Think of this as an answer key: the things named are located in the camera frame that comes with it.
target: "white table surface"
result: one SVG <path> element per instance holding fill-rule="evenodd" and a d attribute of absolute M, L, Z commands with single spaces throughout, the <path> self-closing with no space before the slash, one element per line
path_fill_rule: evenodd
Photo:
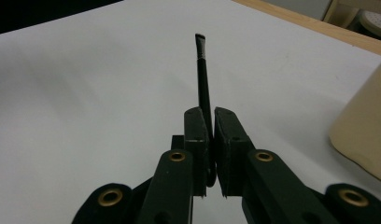
<path fill-rule="evenodd" d="M 230 1 L 124 1 L 0 35 L 0 224 L 70 223 L 104 184 L 151 177 L 197 106 L 194 34 L 212 107 L 312 189 L 381 182 L 327 131 L 381 56 Z M 193 223 L 246 223 L 219 185 Z"/>

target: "cream-colored cup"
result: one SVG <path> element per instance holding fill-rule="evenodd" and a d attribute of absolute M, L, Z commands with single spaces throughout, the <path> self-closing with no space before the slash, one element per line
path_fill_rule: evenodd
<path fill-rule="evenodd" d="M 381 179 L 381 64 L 330 129 L 333 146 Z"/>

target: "beige container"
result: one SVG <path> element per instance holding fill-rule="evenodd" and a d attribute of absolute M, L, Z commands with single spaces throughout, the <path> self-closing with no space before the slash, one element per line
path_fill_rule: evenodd
<path fill-rule="evenodd" d="M 381 64 L 330 129 L 333 146 L 381 179 Z"/>

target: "metal rivet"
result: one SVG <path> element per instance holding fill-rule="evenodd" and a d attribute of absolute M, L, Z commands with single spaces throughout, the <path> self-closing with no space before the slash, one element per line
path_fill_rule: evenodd
<path fill-rule="evenodd" d="M 255 158 L 257 158 L 260 161 L 272 161 L 273 160 L 272 154 L 267 153 L 267 152 L 258 152 L 257 154 L 255 154 Z"/>
<path fill-rule="evenodd" d="M 120 202 L 122 197 L 120 189 L 107 189 L 98 197 L 98 203 L 103 207 L 109 207 Z"/>
<path fill-rule="evenodd" d="M 183 161 L 185 160 L 185 154 L 182 152 L 173 152 L 170 154 L 171 161 Z"/>
<path fill-rule="evenodd" d="M 369 204 L 369 201 L 365 198 L 365 196 L 353 189 L 339 189 L 339 196 L 343 199 L 343 201 L 357 207 L 365 207 Z"/>

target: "brass grommet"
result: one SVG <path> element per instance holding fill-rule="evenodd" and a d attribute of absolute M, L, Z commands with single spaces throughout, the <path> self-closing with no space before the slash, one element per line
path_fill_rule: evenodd
<path fill-rule="evenodd" d="M 339 189 L 339 196 L 343 199 L 343 201 L 357 207 L 365 207 L 369 204 L 369 201 L 365 198 L 365 196 L 353 189 Z"/>
<path fill-rule="evenodd" d="M 258 152 L 257 154 L 255 154 L 255 158 L 257 158 L 260 161 L 272 161 L 273 160 L 272 154 L 270 154 L 268 152 Z"/>
<path fill-rule="evenodd" d="M 185 160 L 185 154 L 182 152 L 173 152 L 170 154 L 170 161 L 183 161 Z"/>
<path fill-rule="evenodd" d="M 120 189 L 107 189 L 98 197 L 98 203 L 103 207 L 109 207 L 120 202 L 122 197 Z"/>

